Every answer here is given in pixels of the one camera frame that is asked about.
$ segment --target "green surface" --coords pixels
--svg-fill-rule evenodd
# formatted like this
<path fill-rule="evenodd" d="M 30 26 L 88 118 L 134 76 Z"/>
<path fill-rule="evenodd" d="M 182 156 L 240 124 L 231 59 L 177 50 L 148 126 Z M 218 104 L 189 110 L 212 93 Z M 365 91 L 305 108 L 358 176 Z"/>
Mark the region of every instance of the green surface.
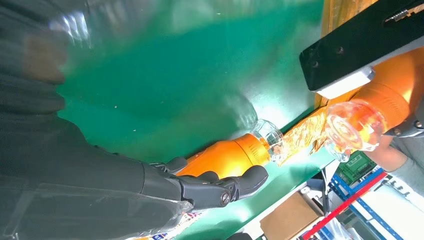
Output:
<path fill-rule="evenodd" d="M 90 143 L 167 162 L 238 137 L 257 118 L 287 128 L 312 110 L 298 56 L 319 39 L 323 0 L 104 3 L 86 14 L 90 36 L 69 48 L 58 89 L 59 115 Z M 268 165 L 261 192 L 210 211 L 179 239 L 225 239 L 329 160 Z"/>
<path fill-rule="evenodd" d="M 340 163 L 336 173 L 343 181 L 351 185 L 368 174 L 376 166 L 377 164 L 367 157 L 364 152 L 356 151 L 350 156 L 349 161 Z"/>

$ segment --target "black bracket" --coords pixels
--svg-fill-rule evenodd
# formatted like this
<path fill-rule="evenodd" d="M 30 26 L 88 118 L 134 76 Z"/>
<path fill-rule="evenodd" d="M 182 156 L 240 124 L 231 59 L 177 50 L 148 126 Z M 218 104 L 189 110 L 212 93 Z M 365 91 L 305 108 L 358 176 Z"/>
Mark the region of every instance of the black bracket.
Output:
<path fill-rule="evenodd" d="M 405 12 L 422 3 L 379 0 L 302 51 L 299 59 L 309 90 L 322 91 L 388 58 L 424 46 L 424 11 Z"/>

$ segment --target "person's arm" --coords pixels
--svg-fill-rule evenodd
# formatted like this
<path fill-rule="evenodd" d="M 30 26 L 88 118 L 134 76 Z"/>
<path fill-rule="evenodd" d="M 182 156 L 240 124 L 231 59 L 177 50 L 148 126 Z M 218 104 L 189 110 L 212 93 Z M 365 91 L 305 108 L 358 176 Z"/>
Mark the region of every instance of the person's arm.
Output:
<path fill-rule="evenodd" d="M 414 159 L 390 146 L 392 136 L 381 137 L 380 145 L 365 154 L 380 165 L 390 175 L 397 177 L 410 186 L 417 194 L 424 196 L 424 169 Z"/>
<path fill-rule="evenodd" d="M 393 172 L 403 166 L 408 157 L 401 151 L 390 146 L 392 136 L 381 136 L 380 144 L 374 151 L 366 151 L 365 154 L 386 172 Z"/>

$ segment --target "clear glass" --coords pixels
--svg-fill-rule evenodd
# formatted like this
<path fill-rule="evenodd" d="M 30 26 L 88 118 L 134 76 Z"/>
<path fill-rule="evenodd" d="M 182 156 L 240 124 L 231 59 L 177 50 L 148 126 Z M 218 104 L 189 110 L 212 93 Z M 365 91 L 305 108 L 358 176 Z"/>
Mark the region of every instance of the clear glass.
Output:
<path fill-rule="evenodd" d="M 341 163 L 346 163 L 349 161 L 349 158 L 351 157 L 351 149 L 345 149 L 344 151 L 338 151 L 338 148 L 336 144 L 330 140 L 327 139 L 324 143 L 324 147 L 327 150 L 327 152 L 331 155 L 333 155 L 334 159 Z"/>
<path fill-rule="evenodd" d="M 250 134 L 255 136 L 268 149 L 271 161 L 279 164 L 286 159 L 286 148 L 283 133 L 271 122 L 259 119 Z"/>
<path fill-rule="evenodd" d="M 384 131 L 383 115 L 364 101 L 352 100 L 328 109 L 325 132 L 339 154 L 346 150 L 373 151 Z"/>

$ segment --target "plastic wrap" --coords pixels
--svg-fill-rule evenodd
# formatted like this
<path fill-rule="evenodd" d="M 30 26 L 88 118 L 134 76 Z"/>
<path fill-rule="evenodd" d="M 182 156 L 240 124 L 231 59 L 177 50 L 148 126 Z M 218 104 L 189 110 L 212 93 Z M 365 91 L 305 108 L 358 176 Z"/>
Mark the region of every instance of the plastic wrap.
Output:
<path fill-rule="evenodd" d="M 348 232 L 337 219 L 331 220 L 325 227 L 333 235 L 333 239 L 337 240 L 357 240 L 353 238 L 350 232 Z"/>
<path fill-rule="evenodd" d="M 205 213 L 207 213 L 207 211 L 186 213 L 182 216 L 178 225 L 168 232 L 163 232 L 147 237 L 131 237 L 127 240 L 173 240 L 177 235 L 179 235 L 186 228 L 190 227 L 201 217 L 201 215 Z"/>
<path fill-rule="evenodd" d="M 193 208 L 187 201 L 126 191 L 54 184 L 31 189 L 25 179 L 0 181 L 3 236 L 18 234 L 22 240 L 151 236 L 174 229 Z"/>

